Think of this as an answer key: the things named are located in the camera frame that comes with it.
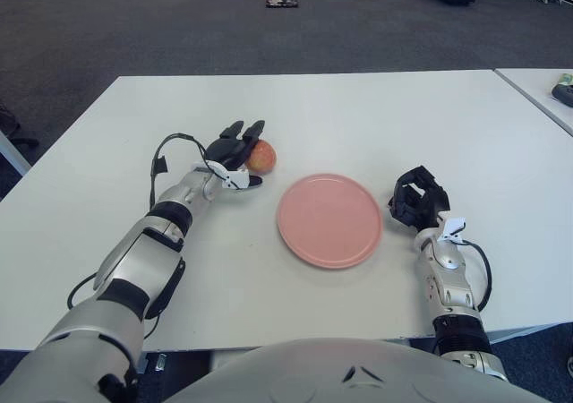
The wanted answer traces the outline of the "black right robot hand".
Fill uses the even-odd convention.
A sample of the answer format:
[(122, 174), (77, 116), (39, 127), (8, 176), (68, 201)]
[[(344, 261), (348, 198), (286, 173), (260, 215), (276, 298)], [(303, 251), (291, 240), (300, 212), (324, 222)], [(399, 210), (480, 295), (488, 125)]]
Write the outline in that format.
[(418, 232), (439, 226), (441, 212), (450, 211), (446, 191), (424, 166), (400, 176), (388, 203), (393, 219)]

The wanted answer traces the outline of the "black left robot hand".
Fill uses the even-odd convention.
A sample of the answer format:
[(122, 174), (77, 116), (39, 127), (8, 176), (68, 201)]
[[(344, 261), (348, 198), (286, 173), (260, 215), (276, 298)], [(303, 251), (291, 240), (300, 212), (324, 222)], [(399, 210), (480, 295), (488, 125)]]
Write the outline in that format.
[(262, 184), (262, 177), (251, 175), (246, 169), (255, 146), (259, 142), (265, 121), (256, 121), (244, 128), (239, 120), (226, 127), (205, 152), (208, 168), (226, 189), (244, 190)]

